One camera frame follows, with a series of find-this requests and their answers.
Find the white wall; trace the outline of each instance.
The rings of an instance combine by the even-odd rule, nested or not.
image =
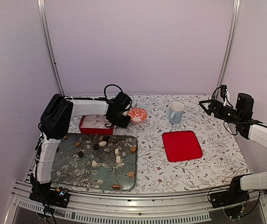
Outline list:
[[[109,83],[129,94],[215,88],[232,0],[48,0],[45,7],[67,95],[103,94]]]
[[[267,1],[241,2],[224,84],[228,85],[234,104],[237,93],[252,95],[255,100],[253,118],[267,124]],[[267,150],[240,136],[237,141],[250,170],[254,173],[267,171]]]
[[[0,221],[33,160],[37,123],[54,93],[37,2],[0,0]]]

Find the red silicone mat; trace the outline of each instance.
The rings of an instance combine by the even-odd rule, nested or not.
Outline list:
[[[199,159],[203,155],[193,131],[164,133],[162,140],[169,162]]]

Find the white block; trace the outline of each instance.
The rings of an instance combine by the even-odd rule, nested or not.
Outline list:
[[[115,149],[116,156],[119,156],[119,149]]]
[[[121,163],[121,156],[116,156],[116,164],[119,165]]]
[[[93,160],[91,165],[92,165],[92,167],[97,167],[98,163],[95,160]]]

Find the mug handle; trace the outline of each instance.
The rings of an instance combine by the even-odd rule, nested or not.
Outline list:
[[[175,111],[173,111],[173,112],[171,113],[171,116],[170,116],[171,119],[173,119],[175,113],[176,113]]]

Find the floral tablecloth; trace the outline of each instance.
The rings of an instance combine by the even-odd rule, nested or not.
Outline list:
[[[141,125],[130,124],[127,129],[116,127],[114,130],[114,134],[132,135],[139,141],[137,183],[129,193],[171,193],[208,189],[227,185],[234,176],[250,173],[235,138],[225,130],[223,121],[208,116],[198,105],[200,100],[208,99],[208,96],[151,95],[131,98],[134,107],[144,108],[148,112],[148,118]],[[174,101],[185,106],[183,120],[178,125],[172,125],[168,120],[169,104]],[[80,132],[80,120],[81,117],[71,118],[70,133]],[[162,134],[183,130],[192,130],[196,134],[203,157],[169,162]],[[69,188],[86,191],[84,188]]]

